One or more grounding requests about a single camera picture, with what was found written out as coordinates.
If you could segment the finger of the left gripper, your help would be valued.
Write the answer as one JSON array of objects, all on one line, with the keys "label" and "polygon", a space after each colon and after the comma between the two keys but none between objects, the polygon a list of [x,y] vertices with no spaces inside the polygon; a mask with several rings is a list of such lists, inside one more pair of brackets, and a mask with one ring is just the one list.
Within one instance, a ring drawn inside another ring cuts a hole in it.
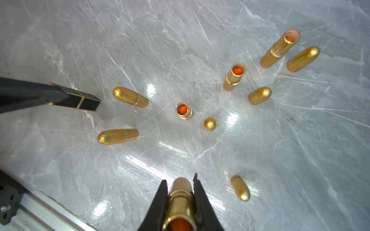
[{"label": "finger of the left gripper", "polygon": [[1,77],[1,113],[58,103],[68,97],[57,86]]}]

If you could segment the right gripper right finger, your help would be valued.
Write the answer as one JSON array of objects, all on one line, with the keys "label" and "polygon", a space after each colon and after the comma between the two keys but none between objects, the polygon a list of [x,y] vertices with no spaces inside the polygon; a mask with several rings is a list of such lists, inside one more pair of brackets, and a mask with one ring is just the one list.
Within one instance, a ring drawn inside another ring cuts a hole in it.
[{"label": "right gripper right finger", "polygon": [[193,183],[196,205],[195,221],[198,231],[224,231],[196,173]]}]

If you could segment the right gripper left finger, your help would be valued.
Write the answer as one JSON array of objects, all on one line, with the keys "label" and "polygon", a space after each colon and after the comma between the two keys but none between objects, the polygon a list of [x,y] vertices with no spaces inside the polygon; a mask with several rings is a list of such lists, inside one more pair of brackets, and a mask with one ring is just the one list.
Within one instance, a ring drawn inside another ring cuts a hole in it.
[{"label": "right gripper left finger", "polygon": [[138,228],[138,231],[161,231],[167,208],[168,185],[162,180],[149,207],[149,210]]}]

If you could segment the gold lipstick cap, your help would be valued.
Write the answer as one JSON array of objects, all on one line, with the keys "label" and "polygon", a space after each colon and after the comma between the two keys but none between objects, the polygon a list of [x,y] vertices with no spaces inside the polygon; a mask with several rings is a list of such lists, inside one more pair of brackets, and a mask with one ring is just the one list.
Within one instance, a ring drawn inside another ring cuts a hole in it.
[{"label": "gold lipstick cap", "polygon": [[248,96],[248,101],[252,105],[259,105],[267,101],[272,95],[272,90],[269,87],[261,87],[256,89]]},{"label": "gold lipstick cap", "polygon": [[250,200],[251,198],[250,190],[242,177],[235,175],[230,179],[230,183],[236,196],[241,201],[248,202]]},{"label": "gold lipstick cap", "polygon": [[204,128],[207,131],[214,131],[217,128],[217,122],[214,118],[207,118],[203,123]]},{"label": "gold lipstick cap", "polygon": [[290,72],[298,72],[302,70],[315,61],[320,55],[320,52],[320,48],[316,46],[303,50],[287,63],[287,69]]}]

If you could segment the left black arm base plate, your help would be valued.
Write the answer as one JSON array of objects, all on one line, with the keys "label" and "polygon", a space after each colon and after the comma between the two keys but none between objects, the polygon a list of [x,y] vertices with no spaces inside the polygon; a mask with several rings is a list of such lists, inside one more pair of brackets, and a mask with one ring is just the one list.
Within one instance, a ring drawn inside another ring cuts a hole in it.
[{"label": "left black arm base plate", "polygon": [[16,215],[26,189],[2,171],[0,186],[1,224],[7,225]]}]

